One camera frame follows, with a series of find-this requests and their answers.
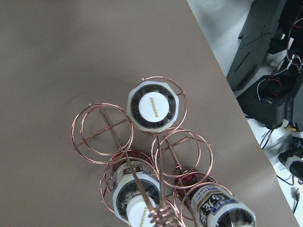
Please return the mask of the tea bottle white cap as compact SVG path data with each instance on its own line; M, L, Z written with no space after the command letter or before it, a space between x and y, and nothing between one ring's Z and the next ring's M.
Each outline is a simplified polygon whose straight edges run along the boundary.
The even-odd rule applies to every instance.
M165 82L144 81L130 91L127 115L144 132L161 133L177 119L179 98Z

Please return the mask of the black equipment case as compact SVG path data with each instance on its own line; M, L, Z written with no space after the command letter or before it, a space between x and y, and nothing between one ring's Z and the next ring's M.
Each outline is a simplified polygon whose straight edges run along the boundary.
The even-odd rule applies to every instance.
M303 129L303 3L256 0L239 35L238 51L227 74L242 111L275 129L284 120ZM273 72L251 86L267 54L285 52Z

